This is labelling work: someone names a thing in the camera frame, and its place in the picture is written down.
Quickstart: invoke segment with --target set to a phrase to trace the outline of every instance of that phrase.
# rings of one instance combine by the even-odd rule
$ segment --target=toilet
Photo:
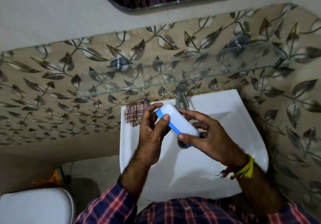
[[[33,189],[0,197],[0,223],[70,224],[74,201],[62,188]]]

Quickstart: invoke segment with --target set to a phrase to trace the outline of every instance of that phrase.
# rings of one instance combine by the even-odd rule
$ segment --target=white ceramic sink
[[[187,97],[191,110],[217,119],[232,140],[251,154],[263,170],[268,155],[263,140],[248,114],[237,90]],[[175,99],[162,101],[173,103]],[[120,170],[123,172],[138,145],[139,126],[125,122],[121,110]],[[236,180],[217,176],[226,167],[194,147],[182,149],[171,130],[163,140],[159,161],[149,171],[141,198],[165,201],[172,198],[199,196],[219,199],[241,192]]]

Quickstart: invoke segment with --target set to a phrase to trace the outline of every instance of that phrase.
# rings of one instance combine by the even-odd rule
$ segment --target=yellow thread bracelet
[[[255,159],[250,155],[247,154],[250,157],[250,162],[243,167],[240,171],[238,171],[236,174],[234,174],[235,177],[241,175],[240,177],[246,177],[246,178],[252,178],[253,177],[253,164],[255,162]]]

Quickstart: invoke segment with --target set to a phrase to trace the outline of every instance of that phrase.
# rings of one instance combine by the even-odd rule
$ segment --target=chrome faucet
[[[186,99],[187,87],[185,85],[178,85],[175,88],[175,108],[188,109],[189,103]]]

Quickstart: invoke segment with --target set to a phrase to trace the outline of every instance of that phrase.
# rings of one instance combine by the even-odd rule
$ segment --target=tiled floor
[[[82,212],[88,203],[110,188],[120,175],[119,156],[101,157],[90,160],[76,161],[62,165],[65,175],[71,176],[68,186],[76,204],[76,215]],[[251,211],[243,194],[228,198],[231,204]],[[138,200],[139,213],[150,202]]]

